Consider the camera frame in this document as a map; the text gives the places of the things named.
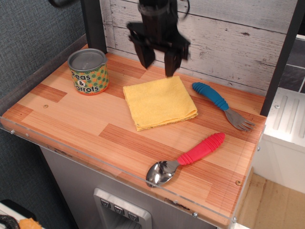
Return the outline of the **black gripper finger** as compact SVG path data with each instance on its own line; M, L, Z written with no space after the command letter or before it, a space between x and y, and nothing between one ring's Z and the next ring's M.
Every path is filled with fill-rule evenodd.
M147 69L155 60L154 50L144 42L138 40L132 41L141 65Z
M169 49L164 56L164 64L165 64L165 75L167 77L173 76L175 71L181 65L181 55L175 49Z

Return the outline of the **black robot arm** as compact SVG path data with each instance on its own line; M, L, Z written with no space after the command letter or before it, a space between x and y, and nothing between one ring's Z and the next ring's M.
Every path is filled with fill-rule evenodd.
M189 56L190 42L177 28L176 0L141 0L138 10L142 22L129 22L130 40L144 68L155 60L155 50L164 53L165 75L173 76L182 60Z

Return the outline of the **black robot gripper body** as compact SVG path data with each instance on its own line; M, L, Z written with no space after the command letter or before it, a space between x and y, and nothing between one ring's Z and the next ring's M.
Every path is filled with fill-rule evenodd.
M150 46L153 50L162 52L174 48L182 59L188 59L190 42L183 37L178 29L178 12L176 9L164 12L141 12L141 22L129 22L130 40L138 40Z

